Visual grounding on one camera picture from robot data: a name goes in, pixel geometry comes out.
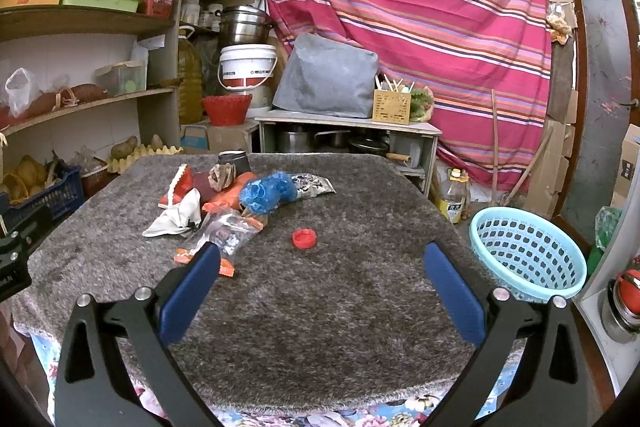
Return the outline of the white paper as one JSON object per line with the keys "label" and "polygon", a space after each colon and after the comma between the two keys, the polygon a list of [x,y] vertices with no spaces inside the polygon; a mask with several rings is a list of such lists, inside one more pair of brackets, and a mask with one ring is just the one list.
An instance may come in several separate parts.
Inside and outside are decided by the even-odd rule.
{"label": "white paper", "polygon": [[201,222],[201,193],[197,188],[192,188],[181,202],[168,206],[152,225],[142,232],[142,236],[149,239],[163,235],[180,235],[197,228]]}

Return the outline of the red white snack packet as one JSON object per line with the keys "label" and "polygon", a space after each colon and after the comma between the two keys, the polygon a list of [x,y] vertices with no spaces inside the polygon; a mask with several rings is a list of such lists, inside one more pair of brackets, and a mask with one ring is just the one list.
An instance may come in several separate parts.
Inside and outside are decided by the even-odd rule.
{"label": "red white snack packet", "polygon": [[167,193],[158,202],[158,207],[166,209],[179,204],[193,187],[191,167],[188,164],[181,164],[169,183]]}

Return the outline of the maroon scouring pad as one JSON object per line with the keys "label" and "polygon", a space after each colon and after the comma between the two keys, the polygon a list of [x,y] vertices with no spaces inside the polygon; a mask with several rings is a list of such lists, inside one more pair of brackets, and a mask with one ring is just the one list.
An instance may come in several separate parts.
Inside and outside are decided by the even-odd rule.
{"label": "maroon scouring pad", "polygon": [[214,191],[209,185],[207,172],[194,173],[193,187],[198,190],[198,193],[200,193],[202,205],[212,200],[214,196],[217,194],[217,192]]}

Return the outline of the clear plastic wrapper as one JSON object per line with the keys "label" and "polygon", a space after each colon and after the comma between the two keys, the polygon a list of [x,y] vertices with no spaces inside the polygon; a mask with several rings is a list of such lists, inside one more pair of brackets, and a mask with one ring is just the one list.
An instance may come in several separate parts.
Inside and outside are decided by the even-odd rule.
{"label": "clear plastic wrapper", "polygon": [[174,261],[187,265],[206,244],[214,244],[220,254],[219,274],[234,277],[235,254],[264,228],[262,221],[243,216],[238,210],[215,207],[207,213],[201,226],[186,239],[174,254]]}

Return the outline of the orange plastic bag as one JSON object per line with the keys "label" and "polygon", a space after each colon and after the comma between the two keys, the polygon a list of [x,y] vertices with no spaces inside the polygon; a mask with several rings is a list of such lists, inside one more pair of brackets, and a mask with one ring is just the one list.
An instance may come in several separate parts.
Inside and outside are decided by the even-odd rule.
{"label": "orange plastic bag", "polygon": [[256,174],[250,171],[239,174],[229,187],[222,192],[216,193],[208,202],[204,202],[202,210],[205,212],[213,212],[218,207],[239,210],[240,193],[243,186],[256,178]]}

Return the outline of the blue plastic bag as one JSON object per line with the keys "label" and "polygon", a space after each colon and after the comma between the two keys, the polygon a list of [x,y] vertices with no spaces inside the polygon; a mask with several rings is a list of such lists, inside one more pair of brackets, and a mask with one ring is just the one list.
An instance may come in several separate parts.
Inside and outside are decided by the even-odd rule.
{"label": "blue plastic bag", "polygon": [[278,171],[265,178],[248,181],[240,192],[240,203],[256,215],[266,215],[281,204],[295,202],[297,188],[292,176]]}

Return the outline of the red bottle cap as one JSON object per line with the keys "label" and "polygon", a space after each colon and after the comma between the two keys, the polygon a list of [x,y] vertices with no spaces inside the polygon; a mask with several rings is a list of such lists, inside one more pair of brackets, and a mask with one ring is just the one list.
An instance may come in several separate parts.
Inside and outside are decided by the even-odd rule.
{"label": "red bottle cap", "polygon": [[311,229],[298,229],[292,233],[292,243],[298,249],[314,248],[317,241],[317,233]]}

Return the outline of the black white snack wrapper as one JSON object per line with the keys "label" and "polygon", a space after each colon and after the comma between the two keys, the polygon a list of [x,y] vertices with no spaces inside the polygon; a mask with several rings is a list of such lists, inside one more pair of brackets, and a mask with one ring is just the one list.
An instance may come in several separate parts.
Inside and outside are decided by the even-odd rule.
{"label": "black white snack wrapper", "polygon": [[329,179],[312,173],[296,173],[292,176],[297,199],[315,198],[324,194],[334,194],[335,188]]}

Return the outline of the dark blue crate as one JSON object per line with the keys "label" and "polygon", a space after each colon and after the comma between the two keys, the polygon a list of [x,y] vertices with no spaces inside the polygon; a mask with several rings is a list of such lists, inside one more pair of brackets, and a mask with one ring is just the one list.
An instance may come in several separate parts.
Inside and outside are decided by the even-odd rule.
{"label": "dark blue crate", "polygon": [[60,177],[52,186],[20,202],[11,204],[9,195],[1,193],[1,235],[11,232],[32,210],[47,207],[56,222],[77,210],[84,202],[80,167],[60,162],[54,172]]}

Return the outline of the green plastic bag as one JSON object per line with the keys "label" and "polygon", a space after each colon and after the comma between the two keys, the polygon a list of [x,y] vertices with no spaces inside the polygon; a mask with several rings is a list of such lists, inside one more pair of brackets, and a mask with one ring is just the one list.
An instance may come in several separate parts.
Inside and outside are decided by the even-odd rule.
{"label": "green plastic bag", "polygon": [[587,258],[587,271],[590,277],[596,271],[608,244],[611,243],[622,213],[620,208],[603,206],[594,218],[594,243]]}

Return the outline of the cardboard box under shelf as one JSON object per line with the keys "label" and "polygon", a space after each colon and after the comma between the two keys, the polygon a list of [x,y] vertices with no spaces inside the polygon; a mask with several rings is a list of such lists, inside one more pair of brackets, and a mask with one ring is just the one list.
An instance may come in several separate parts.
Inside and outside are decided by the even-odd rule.
{"label": "cardboard box under shelf", "polygon": [[180,145],[188,154],[217,154],[225,150],[259,153],[259,124],[254,119],[237,126],[212,126],[207,120],[183,124]]}

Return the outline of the large yellow oil jug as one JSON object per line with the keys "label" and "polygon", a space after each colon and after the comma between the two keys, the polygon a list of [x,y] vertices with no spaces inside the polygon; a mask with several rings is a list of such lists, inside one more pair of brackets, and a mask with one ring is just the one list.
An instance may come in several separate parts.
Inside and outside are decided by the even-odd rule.
{"label": "large yellow oil jug", "polygon": [[181,25],[178,35],[178,113],[180,124],[195,124],[202,119],[202,71],[198,49],[190,41],[194,27]]}

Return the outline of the red plastic basin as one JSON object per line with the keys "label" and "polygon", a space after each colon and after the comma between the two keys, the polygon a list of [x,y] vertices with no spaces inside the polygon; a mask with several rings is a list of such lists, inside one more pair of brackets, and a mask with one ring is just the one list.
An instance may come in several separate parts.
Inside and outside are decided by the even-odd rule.
{"label": "red plastic basin", "polygon": [[229,127],[243,124],[251,101],[250,94],[211,95],[202,105],[212,126]]}

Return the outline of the wooden framed door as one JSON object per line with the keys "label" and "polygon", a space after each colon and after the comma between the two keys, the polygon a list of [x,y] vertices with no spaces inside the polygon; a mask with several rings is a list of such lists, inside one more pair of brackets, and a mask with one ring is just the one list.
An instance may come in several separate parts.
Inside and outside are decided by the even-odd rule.
{"label": "wooden framed door", "polygon": [[639,122],[639,21],[634,0],[575,0],[577,115],[552,221],[582,248],[611,202],[622,143]]}

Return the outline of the steel pot stack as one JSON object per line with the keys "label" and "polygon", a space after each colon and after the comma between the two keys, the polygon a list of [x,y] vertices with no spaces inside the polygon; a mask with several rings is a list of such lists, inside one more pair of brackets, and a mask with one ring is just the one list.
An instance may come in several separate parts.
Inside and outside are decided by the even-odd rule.
{"label": "steel pot stack", "polygon": [[265,11],[248,4],[227,6],[220,13],[218,43],[224,46],[263,44],[274,21]]}

